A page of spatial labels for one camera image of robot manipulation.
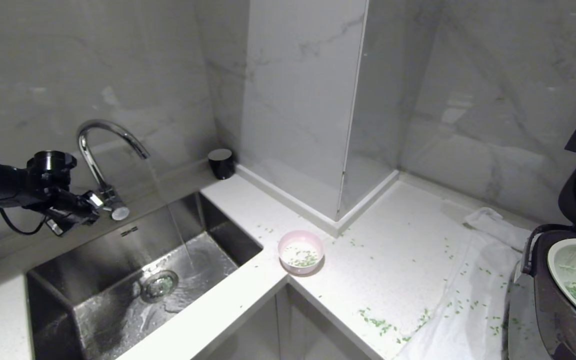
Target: black cup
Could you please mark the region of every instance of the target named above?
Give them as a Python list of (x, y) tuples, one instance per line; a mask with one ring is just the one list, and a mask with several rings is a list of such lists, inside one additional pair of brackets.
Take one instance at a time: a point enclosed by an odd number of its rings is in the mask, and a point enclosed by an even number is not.
[(208, 153), (208, 162), (215, 178), (226, 180), (235, 174), (233, 152), (227, 148), (218, 148)]

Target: backsplash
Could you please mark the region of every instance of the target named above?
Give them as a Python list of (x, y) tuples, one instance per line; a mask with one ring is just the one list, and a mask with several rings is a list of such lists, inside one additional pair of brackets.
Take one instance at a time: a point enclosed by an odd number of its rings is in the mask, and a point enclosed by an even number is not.
[(370, 0), (337, 219), (399, 168), (440, 14), (438, 0)]
[[(25, 167), (41, 150), (79, 157), (76, 130), (89, 119), (133, 132), (159, 175), (217, 146), (190, 0), (0, 1), (0, 162)], [(121, 139), (102, 130), (89, 139), (122, 198), (153, 184), (148, 166)], [(96, 189), (79, 160), (71, 190)], [(9, 214), (23, 230), (40, 219), (29, 210)], [(0, 239), (11, 234), (0, 218)]]
[(365, 0), (197, 4), (219, 139), (243, 166), (330, 219), (365, 11)]
[(400, 166), (543, 222), (576, 166), (576, 1), (445, 0)]

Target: running water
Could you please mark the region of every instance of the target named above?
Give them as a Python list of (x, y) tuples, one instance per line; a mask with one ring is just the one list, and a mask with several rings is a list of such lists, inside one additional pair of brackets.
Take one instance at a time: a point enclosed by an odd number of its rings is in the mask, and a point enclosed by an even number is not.
[(179, 240), (181, 240), (181, 242), (183, 243), (183, 248), (185, 249), (185, 254), (188, 255), (188, 260), (190, 261), (190, 268), (192, 268), (194, 270), (195, 267), (193, 266), (193, 260), (190, 256), (190, 251), (188, 251), (187, 241), (182, 237), (181, 231), (179, 230), (179, 224), (177, 223), (177, 219), (175, 218), (175, 215), (170, 210), (170, 207), (168, 206), (169, 202), (167, 201), (166, 198), (164, 198), (164, 192), (162, 190), (162, 182), (160, 182), (160, 178), (157, 176), (157, 171), (155, 171), (155, 167), (153, 166), (151, 159), (148, 158), (144, 161), (146, 162), (146, 165), (148, 166), (148, 170), (150, 170), (150, 175), (152, 175), (152, 180), (155, 183), (155, 188), (157, 189), (157, 194), (159, 195), (159, 199), (166, 206), (166, 209), (168, 210), (168, 213), (170, 214), (170, 217), (172, 218), (172, 223), (174, 224), (174, 230), (176, 230), (176, 234), (178, 235)]

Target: white cabinet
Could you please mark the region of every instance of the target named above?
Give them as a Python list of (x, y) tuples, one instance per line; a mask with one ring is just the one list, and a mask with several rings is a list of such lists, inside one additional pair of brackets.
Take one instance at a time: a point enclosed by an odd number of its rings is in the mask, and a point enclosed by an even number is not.
[(208, 360), (369, 360), (290, 285), (270, 298)]

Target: faucet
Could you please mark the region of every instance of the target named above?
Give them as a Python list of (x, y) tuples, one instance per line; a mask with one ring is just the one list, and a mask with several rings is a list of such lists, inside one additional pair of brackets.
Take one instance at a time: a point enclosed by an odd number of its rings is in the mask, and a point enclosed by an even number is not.
[(115, 187), (106, 182), (99, 165), (90, 152), (88, 133), (90, 130), (95, 128), (107, 130), (108, 132), (121, 137), (133, 150), (135, 150), (137, 155), (144, 160), (150, 158), (151, 155), (148, 153), (148, 150), (144, 148), (142, 143), (137, 140), (137, 137), (114, 122), (101, 119), (88, 120), (82, 123), (77, 130), (79, 151), (86, 161), (94, 180), (96, 180), (96, 183), (99, 185), (99, 192), (103, 202), (103, 204), (100, 204), (100, 207), (110, 211), (110, 217), (112, 217), (114, 221), (122, 221), (130, 215), (130, 209), (128, 209), (122, 199), (119, 198), (119, 194), (115, 190)]

